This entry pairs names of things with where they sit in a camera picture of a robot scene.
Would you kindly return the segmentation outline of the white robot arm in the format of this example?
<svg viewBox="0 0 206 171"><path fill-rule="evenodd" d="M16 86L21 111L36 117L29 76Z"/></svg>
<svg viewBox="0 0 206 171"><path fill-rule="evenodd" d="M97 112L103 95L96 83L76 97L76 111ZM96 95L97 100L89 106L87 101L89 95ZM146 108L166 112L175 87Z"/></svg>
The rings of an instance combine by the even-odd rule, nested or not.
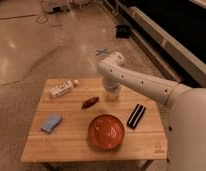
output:
<svg viewBox="0 0 206 171"><path fill-rule="evenodd" d="M167 171L206 171L206 88L128 70L124 56L113 52L97 63L107 91L120 84L170 110Z"/></svg>

